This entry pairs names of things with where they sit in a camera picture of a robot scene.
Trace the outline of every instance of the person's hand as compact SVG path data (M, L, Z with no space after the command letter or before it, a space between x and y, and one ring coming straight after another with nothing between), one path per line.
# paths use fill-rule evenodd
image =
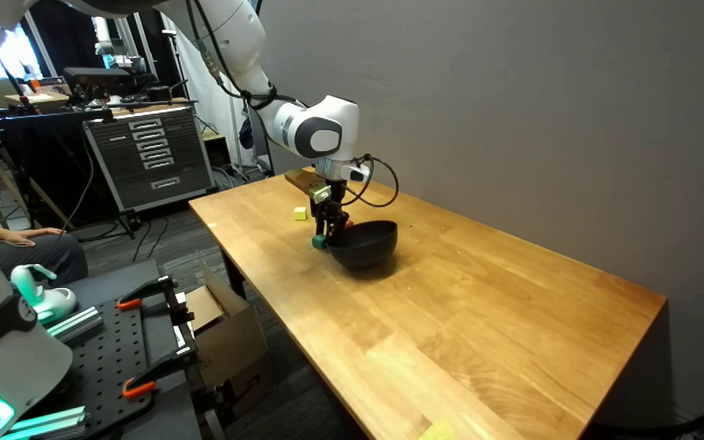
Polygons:
M41 236L44 234L58 235L61 234L61 229L57 228L42 228L42 229L28 229L25 231L10 231L5 229L0 233L0 240L8 241L16 244L25 244L30 247L36 246L36 243L29 240L31 237Z

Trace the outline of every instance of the drawer handle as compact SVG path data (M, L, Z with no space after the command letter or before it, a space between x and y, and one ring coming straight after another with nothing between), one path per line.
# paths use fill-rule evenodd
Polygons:
M130 130L142 130L143 128L151 128L151 127L159 127L162 125L162 120L161 119L146 119L146 120L138 120L137 122L130 122L129 123L129 129Z
M164 128L159 128L156 130L139 131L138 133L132 133L132 139L136 141L142 141L151 138L158 138L164 136Z
M151 150L145 153L140 153L141 161L153 161L154 159L167 158L173 154L169 148L162 148L162 150Z
M166 178L164 180L152 181L151 189L167 188L168 186L173 186L181 183L180 177Z
M158 141L139 142L139 143L137 143L137 150L138 151L153 150L154 148L167 147L168 145L170 145L170 142L168 142L167 139L160 139Z
M173 165L174 163L173 158L159 159L158 161L144 162L143 167L147 170L153 170L154 168L167 167L167 165Z

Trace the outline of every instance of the white curtain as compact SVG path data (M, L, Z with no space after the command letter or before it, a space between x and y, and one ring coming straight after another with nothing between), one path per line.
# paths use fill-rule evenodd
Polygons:
M244 150L238 141L238 131L246 120L243 114L243 100L231 98L224 93L211 77L197 48L165 14L162 14L162 20L165 29L177 33L176 43L181 56L181 67L184 69L184 77L189 80L189 97L199 101L195 104L197 116L225 137L233 164L238 164L237 150L241 153L243 165L254 164L252 150ZM232 89L227 78L223 77L222 80L228 89Z

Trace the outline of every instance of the pegboard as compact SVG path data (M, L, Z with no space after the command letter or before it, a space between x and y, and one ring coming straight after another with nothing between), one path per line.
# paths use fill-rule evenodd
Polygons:
M67 381L67 408L86 405L90 413L86 438L98 437L110 428L148 411L151 393L135 401L121 395L123 382L148 367L143 343L140 310L121 312L116 301L97 304L103 331L73 347L73 361Z

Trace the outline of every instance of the gray wall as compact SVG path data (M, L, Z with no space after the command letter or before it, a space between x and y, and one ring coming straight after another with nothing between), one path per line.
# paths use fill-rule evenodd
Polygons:
M704 2L266 0L262 20L279 91L359 103L357 152L405 191L667 295L662 374L704 412Z

